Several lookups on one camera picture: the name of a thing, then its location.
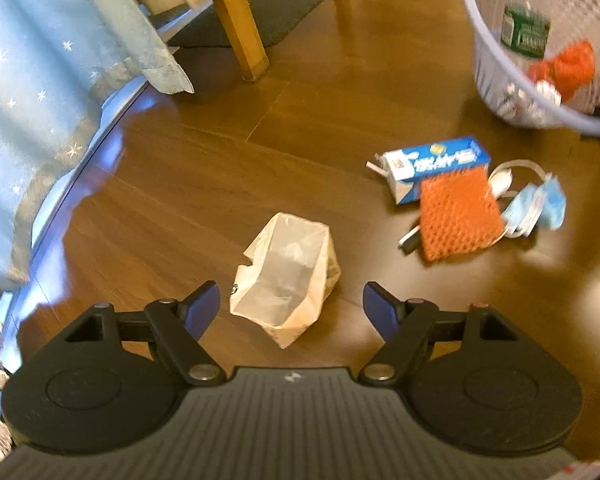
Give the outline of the red orange wrapper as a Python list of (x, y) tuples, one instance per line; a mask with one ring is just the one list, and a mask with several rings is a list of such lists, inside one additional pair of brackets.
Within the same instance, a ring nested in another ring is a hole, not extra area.
[(586, 39), (570, 44), (554, 58), (533, 63), (527, 76), (533, 82), (547, 81), (568, 102), (594, 79), (594, 48)]

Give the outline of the brown paper bag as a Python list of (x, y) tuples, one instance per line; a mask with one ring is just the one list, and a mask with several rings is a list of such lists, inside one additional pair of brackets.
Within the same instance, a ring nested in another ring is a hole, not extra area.
[(326, 224), (279, 212), (244, 251), (230, 293), (230, 314), (259, 325), (290, 347), (321, 315), (341, 269)]

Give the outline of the orange foam fruit net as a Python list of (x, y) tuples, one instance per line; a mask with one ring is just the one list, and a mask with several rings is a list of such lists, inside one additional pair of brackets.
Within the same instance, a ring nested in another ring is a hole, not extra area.
[(504, 233), (483, 167), (439, 174), (420, 185), (420, 238), (428, 262), (486, 249)]

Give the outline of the dark floor mat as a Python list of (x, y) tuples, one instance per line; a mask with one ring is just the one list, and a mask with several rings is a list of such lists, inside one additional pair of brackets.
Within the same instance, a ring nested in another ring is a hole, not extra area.
[[(248, 0), (262, 44), (279, 44), (313, 9), (324, 0)], [(230, 40), (215, 8), (198, 14), (168, 42), (170, 47), (229, 48)]]

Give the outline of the blue milk carton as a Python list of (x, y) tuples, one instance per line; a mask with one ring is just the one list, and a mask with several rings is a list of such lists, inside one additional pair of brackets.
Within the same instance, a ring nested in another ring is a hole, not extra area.
[(490, 162), (482, 145), (472, 136), (465, 136), (388, 151), (365, 166), (385, 179), (397, 205), (405, 205), (419, 200), (420, 185), (425, 180), (460, 170), (486, 169)]

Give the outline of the blue face mask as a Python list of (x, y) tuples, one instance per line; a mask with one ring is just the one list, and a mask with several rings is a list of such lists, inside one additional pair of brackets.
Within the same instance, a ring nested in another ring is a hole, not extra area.
[(535, 228), (555, 231), (565, 220), (567, 200), (559, 180), (546, 172), (536, 162), (529, 159), (514, 159), (503, 162), (494, 171), (501, 169), (530, 170), (540, 180), (539, 184), (529, 182), (520, 191), (514, 191), (512, 185), (499, 200), (505, 200), (506, 206), (501, 212), (504, 230), (498, 238), (528, 237)]

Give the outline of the lavender plastic mesh basket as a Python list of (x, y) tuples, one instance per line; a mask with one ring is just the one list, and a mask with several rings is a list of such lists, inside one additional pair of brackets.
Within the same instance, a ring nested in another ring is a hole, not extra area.
[(600, 138), (600, 0), (463, 1), (490, 111), (518, 128)]

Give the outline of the clear plastic water bottle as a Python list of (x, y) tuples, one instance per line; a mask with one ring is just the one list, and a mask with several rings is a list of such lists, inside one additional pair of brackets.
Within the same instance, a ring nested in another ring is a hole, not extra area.
[(544, 58), (550, 19), (522, 4), (508, 4), (503, 13), (501, 44), (526, 58)]

